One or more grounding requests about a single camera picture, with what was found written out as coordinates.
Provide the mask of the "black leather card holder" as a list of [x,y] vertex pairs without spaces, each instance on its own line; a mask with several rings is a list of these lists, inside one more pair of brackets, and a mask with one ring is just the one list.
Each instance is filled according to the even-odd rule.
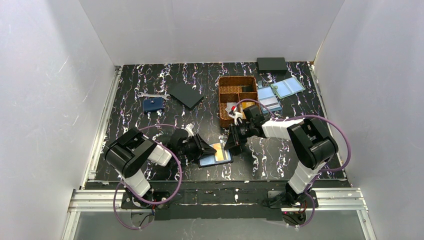
[[215,161],[215,155],[209,155],[209,156],[205,156],[201,159],[199,159],[199,167],[200,168],[204,168],[204,167],[210,167],[210,166],[216,166],[216,165],[221,165],[221,164],[228,164],[228,163],[232,163],[234,160],[232,158],[232,155],[230,153],[229,150],[225,150],[226,155],[227,155],[227,160],[224,161]]

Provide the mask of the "orange credit card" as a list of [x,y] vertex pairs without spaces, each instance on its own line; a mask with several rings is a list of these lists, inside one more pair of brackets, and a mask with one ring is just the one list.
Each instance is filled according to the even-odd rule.
[[214,157],[216,162],[227,160],[227,154],[221,143],[214,143],[212,147],[216,150]]

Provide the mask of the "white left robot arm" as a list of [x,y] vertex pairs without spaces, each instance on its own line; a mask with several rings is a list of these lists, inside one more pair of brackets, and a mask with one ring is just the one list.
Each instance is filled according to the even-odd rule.
[[122,177],[131,193],[143,197],[151,188],[142,171],[146,161],[165,167],[173,157],[186,156],[199,160],[216,152],[193,132],[191,125],[175,129],[166,147],[132,128],[107,147],[104,159]]

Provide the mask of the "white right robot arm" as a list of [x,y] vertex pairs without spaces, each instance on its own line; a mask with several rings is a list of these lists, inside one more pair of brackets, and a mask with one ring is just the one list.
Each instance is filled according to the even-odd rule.
[[313,178],[339,150],[336,141],[318,117],[272,119],[265,117],[256,105],[245,108],[243,114],[244,119],[236,117],[229,126],[224,149],[235,153],[250,137],[291,141],[298,164],[285,191],[293,197],[310,189]]

